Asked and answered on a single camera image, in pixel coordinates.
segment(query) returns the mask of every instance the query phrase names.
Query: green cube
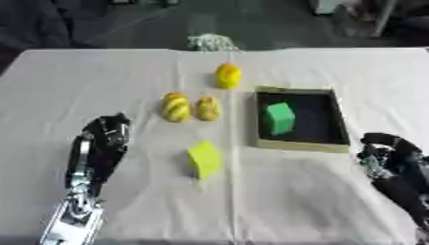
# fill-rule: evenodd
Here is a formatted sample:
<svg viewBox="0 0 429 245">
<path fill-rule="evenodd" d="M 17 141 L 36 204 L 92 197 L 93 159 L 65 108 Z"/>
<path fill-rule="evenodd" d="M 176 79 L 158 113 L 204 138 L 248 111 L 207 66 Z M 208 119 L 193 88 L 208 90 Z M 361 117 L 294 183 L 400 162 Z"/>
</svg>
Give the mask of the green cube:
<svg viewBox="0 0 429 245">
<path fill-rule="evenodd" d="M 280 135 L 293 129 L 295 114 L 286 102 L 271 104 L 265 108 L 264 122 L 271 135 Z"/>
</svg>

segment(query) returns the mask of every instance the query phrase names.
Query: yellow ball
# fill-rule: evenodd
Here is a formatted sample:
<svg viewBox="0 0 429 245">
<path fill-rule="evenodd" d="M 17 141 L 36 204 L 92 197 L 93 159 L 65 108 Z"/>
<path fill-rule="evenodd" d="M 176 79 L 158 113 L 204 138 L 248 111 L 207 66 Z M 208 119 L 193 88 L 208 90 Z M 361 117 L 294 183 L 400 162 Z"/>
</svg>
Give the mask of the yellow ball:
<svg viewBox="0 0 429 245">
<path fill-rule="evenodd" d="M 216 72 L 217 85 L 224 89 L 233 89 L 241 81 L 241 70 L 232 63 L 223 63 Z"/>
<path fill-rule="evenodd" d="M 188 98 L 179 92 L 168 93 L 163 99 L 163 117 L 173 123 L 182 123 L 191 117 Z"/>
<path fill-rule="evenodd" d="M 213 97 L 203 97 L 196 105 L 197 117 L 202 121 L 214 121 L 220 116 L 220 103 Z"/>
</svg>

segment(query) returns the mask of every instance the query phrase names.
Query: foam cube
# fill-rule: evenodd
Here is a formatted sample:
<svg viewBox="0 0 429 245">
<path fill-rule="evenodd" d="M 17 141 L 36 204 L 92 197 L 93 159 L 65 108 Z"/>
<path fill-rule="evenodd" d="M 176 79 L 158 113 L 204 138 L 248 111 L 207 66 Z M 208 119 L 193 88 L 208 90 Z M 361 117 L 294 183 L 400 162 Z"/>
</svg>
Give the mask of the foam cube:
<svg viewBox="0 0 429 245">
<path fill-rule="evenodd" d="M 271 135 L 280 135 L 293 129 L 295 114 L 286 102 L 271 104 L 265 108 L 264 122 Z"/>
<path fill-rule="evenodd" d="M 199 179 L 206 179 L 222 169 L 222 154 L 210 142 L 188 148 L 188 157 Z"/>
</svg>

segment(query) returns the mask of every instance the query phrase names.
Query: black tray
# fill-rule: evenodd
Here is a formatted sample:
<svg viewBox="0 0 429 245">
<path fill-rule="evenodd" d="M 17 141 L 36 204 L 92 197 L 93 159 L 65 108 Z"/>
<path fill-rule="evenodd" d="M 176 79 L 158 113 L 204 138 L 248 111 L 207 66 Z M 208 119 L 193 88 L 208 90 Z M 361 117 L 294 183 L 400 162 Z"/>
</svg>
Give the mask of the black tray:
<svg viewBox="0 0 429 245">
<path fill-rule="evenodd" d="M 257 146 L 325 152 L 349 151 L 349 135 L 332 90 L 259 87 L 256 99 Z M 269 104 L 284 101 L 295 113 L 294 128 L 291 132 L 272 136 L 263 123 L 263 109 Z"/>
</svg>

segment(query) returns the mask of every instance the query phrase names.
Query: table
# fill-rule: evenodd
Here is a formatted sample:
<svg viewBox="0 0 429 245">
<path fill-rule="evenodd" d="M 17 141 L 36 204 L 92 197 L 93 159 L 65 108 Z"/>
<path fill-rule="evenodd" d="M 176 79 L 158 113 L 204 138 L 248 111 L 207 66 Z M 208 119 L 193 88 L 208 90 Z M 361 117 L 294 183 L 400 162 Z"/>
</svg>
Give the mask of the table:
<svg viewBox="0 0 429 245">
<path fill-rule="evenodd" d="M 243 70 L 234 91 L 214 84 L 227 60 Z M 100 244 L 412 244 L 415 225 L 371 187 L 353 155 L 368 131 L 429 148 L 428 67 L 424 49 L 25 52 L 0 78 L 0 243 L 41 235 L 65 195 L 72 139 L 92 119 L 124 111 L 133 120 L 130 149 L 102 191 Z M 251 147 L 252 91 L 261 84 L 333 88 L 350 154 Z M 217 97 L 222 117 L 164 121 L 156 108 L 171 91 L 193 102 Z M 225 168 L 197 182 L 184 173 L 185 150 L 201 140 L 223 151 Z"/>
</svg>

